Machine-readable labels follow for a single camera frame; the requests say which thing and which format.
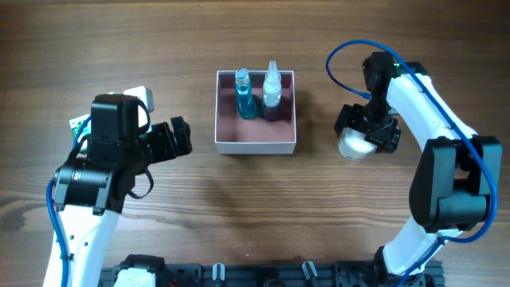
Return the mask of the green white soap box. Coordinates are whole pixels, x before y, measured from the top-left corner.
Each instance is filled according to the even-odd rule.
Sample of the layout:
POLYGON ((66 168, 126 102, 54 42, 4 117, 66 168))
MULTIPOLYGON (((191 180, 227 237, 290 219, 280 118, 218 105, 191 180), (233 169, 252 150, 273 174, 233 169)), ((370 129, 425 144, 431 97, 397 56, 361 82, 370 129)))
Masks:
POLYGON ((82 136, 91 133, 91 115, 85 114, 69 121, 71 132, 73 134, 73 147, 78 145, 82 136))

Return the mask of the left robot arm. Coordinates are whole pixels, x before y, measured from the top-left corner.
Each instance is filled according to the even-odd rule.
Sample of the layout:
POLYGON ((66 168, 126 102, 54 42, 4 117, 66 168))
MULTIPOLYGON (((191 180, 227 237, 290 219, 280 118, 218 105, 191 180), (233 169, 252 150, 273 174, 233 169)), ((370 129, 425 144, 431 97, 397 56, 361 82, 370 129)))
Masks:
POLYGON ((135 96, 101 94, 91 104, 89 134, 76 140, 50 180, 46 204, 54 239, 43 284, 96 286, 126 196, 149 166, 192 151, 181 117, 139 124, 149 113, 135 96))

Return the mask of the cotton swab round container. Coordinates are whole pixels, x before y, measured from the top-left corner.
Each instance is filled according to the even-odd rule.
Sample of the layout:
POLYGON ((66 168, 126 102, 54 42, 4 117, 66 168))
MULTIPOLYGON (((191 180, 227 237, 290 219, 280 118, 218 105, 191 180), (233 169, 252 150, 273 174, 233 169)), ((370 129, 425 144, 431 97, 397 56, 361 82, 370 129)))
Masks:
POLYGON ((352 128, 345 128, 339 139, 339 153, 350 160, 360 160, 376 148, 375 144, 365 140, 362 132, 352 128))

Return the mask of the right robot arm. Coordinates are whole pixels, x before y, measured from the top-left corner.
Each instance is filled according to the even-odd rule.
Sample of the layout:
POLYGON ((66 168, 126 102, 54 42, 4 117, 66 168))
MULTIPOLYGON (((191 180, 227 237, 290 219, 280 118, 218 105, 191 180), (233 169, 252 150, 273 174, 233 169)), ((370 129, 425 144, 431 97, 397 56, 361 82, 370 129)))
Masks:
POLYGON ((473 242, 493 223, 503 151, 496 137, 478 135, 452 112, 420 63, 374 52, 362 70, 368 102, 343 106, 334 126, 339 153, 357 160, 395 152, 396 115, 422 150, 410 185, 411 216, 369 270, 375 284, 403 285, 445 244, 473 242))

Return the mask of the clear spray bottle blue label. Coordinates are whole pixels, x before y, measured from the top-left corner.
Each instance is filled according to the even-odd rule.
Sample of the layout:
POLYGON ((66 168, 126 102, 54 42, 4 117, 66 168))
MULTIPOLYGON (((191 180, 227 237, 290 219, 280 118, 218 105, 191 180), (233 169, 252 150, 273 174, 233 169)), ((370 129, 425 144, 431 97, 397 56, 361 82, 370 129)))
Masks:
POLYGON ((281 73, 277 68, 277 63, 270 61, 263 83, 263 112, 264 118, 269 122, 279 119, 281 92, 281 73))

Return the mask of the teal mouthwash bottle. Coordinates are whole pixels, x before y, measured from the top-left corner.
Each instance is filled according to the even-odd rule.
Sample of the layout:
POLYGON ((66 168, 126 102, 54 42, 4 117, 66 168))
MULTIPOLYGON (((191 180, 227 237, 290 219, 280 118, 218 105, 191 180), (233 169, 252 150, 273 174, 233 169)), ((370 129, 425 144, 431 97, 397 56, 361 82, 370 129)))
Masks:
POLYGON ((257 117, 257 106, 252 95, 252 82, 249 71, 240 68, 235 72, 235 92, 237 98, 237 111, 244 120, 257 117))

